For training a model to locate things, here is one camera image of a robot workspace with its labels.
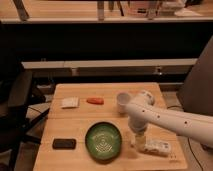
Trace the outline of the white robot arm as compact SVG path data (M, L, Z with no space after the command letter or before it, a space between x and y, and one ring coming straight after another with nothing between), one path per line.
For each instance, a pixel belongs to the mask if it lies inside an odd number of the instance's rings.
M149 91L140 91L125 105L129 127L134 133L144 132L151 123L213 148L213 117L155 107Z

